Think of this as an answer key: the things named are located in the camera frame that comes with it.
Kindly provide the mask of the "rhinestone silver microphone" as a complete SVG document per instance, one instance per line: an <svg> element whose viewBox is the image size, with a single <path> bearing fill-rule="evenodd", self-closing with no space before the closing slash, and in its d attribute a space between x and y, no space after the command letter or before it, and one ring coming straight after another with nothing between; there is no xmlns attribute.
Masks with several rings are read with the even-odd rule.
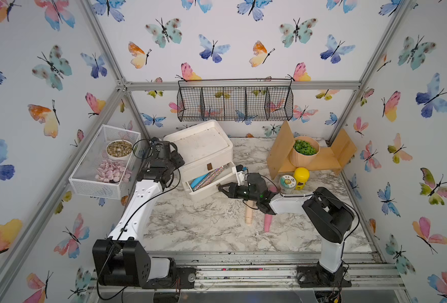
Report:
<svg viewBox="0 0 447 303"><path fill-rule="evenodd" d="M200 184L198 184L198 186L196 187L195 191L200 190L201 188L204 188L205 186L211 184L223 171L224 171L225 167L219 167L218 169L212 171L211 173L209 173L204 180L202 180L202 182Z"/></svg>

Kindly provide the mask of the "yellow lidded jar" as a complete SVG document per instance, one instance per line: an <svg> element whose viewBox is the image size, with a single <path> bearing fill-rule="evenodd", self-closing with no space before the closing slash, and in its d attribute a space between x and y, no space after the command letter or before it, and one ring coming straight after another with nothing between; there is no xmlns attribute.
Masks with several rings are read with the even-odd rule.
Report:
<svg viewBox="0 0 447 303"><path fill-rule="evenodd" d="M296 181L295 190L302 190L310 178L310 172L304 167L298 167L294 171L294 179Z"/></svg>

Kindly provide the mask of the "white plastic drawer cabinet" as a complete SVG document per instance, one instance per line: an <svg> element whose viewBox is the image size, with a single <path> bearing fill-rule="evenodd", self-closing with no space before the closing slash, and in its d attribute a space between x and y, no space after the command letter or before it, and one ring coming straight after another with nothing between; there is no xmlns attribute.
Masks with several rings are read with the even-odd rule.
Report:
<svg viewBox="0 0 447 303"><path fill-rule="evenodd" d="M163 138L177 145L185 165L182 185L233 162L233 143L215 120L202 122Z"/></svg>

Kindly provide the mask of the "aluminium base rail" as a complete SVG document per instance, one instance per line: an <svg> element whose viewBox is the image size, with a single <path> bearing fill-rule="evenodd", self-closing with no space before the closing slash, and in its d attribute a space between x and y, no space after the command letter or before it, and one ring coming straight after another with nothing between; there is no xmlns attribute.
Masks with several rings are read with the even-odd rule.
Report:
<svg viewBox="0 0 447 303"><path fill-rule="evenodd" d="M346 252L344 275L334 281L316 274L318 252L189 252L151 251L151 257L170 258L176 267L196 276L182 287L191 291L313 290L315 292L384 290L391 302L410 302L395 265L384 263L377 252Z"/></svg>

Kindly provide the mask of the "wooden rolling pin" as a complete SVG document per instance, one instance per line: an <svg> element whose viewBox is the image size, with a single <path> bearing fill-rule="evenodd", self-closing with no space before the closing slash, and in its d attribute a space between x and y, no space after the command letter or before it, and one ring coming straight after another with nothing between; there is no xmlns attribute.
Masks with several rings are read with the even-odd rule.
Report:
<svg viewBox="0 0 447 303"><path fill-rule="evenodd" d="M246 204L245 223L247 225L252 225L253 213L256 205L254 201L246 201L245 204Z"/></svg>

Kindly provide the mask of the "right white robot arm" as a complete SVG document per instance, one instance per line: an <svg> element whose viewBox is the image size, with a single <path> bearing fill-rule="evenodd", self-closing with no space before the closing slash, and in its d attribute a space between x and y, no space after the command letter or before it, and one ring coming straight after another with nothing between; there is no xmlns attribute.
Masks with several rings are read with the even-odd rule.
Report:
<svg viewBox="0 0 447 303"><path fill-rule="evenodd" d="M255 209L265 215L290 213L305 215L321 237L321 255L314 265L297 269L301 288L347 288L351 278L343 261L345 238L352 230L355 215L351 207L324 187L302 196L285 196L272 192L264 177L248 174L243 184L227 183L218 187L228 198L255 202Z"/></svg>

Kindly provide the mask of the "white mesh wall basket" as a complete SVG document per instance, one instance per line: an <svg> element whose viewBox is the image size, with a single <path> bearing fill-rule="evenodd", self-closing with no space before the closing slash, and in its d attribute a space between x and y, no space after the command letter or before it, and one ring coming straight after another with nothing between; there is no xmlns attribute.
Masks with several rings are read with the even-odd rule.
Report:
<svg viewBox="0 0 447 303"><path fill-rule="evenodd" d="M122 198L135 176L132 148L140 138L136 131L101 126L70 175L73 191L92 198Z"/></svg>

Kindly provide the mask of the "pink toy microphone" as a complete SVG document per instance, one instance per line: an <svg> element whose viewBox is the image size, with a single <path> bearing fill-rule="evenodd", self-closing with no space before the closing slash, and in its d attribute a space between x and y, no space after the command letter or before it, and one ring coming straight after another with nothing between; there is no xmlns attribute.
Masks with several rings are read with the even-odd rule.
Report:
<svg viewBox="0 0 447 303"><path fill-rule="evenodd" d="M278 189L277 189L276 186L270 186L270 191L272 193L278 193ZM272 215L265 214L265 219L264 219L264 232L265 233L270 232L272 220L273 220L273 216Z"/></svg>

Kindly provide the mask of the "peach pot green plant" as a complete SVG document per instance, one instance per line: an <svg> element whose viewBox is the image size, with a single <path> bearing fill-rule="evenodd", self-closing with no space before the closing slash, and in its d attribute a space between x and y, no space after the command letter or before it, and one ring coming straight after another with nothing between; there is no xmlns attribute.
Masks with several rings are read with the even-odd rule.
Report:
<svg viewBox="0 0 447 303"><path fill-rule="evenodd" d="M294 138L289 154L290 163L295 167L308 167L320 152L319 143L307 136Z"/></svg>

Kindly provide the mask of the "wooden shelf stand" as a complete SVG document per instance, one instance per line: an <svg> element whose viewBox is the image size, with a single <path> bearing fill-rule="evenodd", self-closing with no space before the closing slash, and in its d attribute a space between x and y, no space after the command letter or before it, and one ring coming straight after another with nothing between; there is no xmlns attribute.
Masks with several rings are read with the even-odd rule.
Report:
<svg viewBox="0 0 447 303"><path fill-rule="evenodd" d="M300 154L294 148L297 140L310 143L316 153L314 155ZM356 151L357 147L345 130L340 130L330 147L322 147L311 137L295 138L289 123L285 121L281 125L266 161L271 178L275 178L278 174L293 173L299 167L309 171L331 170L339 175Z"/></svg>

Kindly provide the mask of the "white drawer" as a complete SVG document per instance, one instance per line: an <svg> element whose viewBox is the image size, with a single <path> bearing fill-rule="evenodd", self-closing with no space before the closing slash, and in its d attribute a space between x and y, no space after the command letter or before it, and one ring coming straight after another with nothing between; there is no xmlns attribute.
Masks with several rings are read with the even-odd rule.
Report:
<svg viewBox="0 0 447 303"><path fill-rule="evenodd" d="M242 166L235 165L230 162L222 167L221 172L214 177L210 182L206 182L202 187L195 189L191 187L190 182L184 182L183 187L186 194L193 202L202 201L209 198L211 195L218 193L218 187L228 183L237 183L240 185L243 180Z"/></svg>

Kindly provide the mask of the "white bowl of seeds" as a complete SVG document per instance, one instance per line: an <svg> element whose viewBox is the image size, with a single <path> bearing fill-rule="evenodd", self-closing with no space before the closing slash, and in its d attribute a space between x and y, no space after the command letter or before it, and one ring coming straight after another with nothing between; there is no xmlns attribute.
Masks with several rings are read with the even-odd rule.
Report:
<svg viewBox="0 0 447 303"><path fill-rule="evenodd" d="M106 147L106 153L111 160L129 160L132 155L133 144L126 140L115 140Z"/></svg>

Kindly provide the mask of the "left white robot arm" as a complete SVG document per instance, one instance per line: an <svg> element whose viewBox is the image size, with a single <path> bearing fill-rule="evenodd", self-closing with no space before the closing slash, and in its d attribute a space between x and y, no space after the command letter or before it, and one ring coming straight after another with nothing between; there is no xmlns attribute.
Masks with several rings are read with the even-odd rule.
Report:
<svg viewBox="0 0 447 303"><path fill-rule="evenodd" d="M154 290L194 287L194 269L177 267L173 258L150 256L143 246L154 206L159 197L176 188L172 183L184 164L175 143L148 140L148 151L121 219L106 239L93 246L98 285Z"/></svg>

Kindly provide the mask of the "blue toy microphone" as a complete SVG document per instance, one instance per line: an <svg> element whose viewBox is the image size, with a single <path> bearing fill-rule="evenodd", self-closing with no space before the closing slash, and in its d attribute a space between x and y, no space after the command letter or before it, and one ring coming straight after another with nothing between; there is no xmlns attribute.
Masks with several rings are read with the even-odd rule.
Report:
<svg viewBox="0 0 447 303"><path fill-rule="evenodd" d="M198 177L198 178L195 178L195 179L191 182L191 184L190 184L191 189L192 189L192 190L195 190L196 187L198 186L198 184L200 184L200 183L202 182L202 180L204 180L204 178L205 178L207 175L208 175L208 174L205 174L205 175L202 175L202 176L200 176L200 177Z"/></svg>

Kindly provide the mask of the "pink flower petals pile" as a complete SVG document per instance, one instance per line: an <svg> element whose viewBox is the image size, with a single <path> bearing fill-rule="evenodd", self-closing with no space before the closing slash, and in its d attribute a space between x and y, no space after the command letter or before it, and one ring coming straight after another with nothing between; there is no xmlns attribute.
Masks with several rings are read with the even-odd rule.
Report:
<svg viewBox="0 0 447 303"><path fill-rule="evenodd" d="M95 180L102 183L128 183L132 172L121 160L103 160L97 167Z"/></svg>

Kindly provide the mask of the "green label round tin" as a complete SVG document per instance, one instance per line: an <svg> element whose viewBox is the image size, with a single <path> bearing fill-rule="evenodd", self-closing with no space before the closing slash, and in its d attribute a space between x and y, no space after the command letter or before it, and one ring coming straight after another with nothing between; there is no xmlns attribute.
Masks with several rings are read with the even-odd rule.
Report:
<svg viewBox="0 0 447 303"><path fill-rule="evenodd" d="M297 182L292 175L282 175L279 181L280 193L282 194L292 194L297 185Z"/></svg>

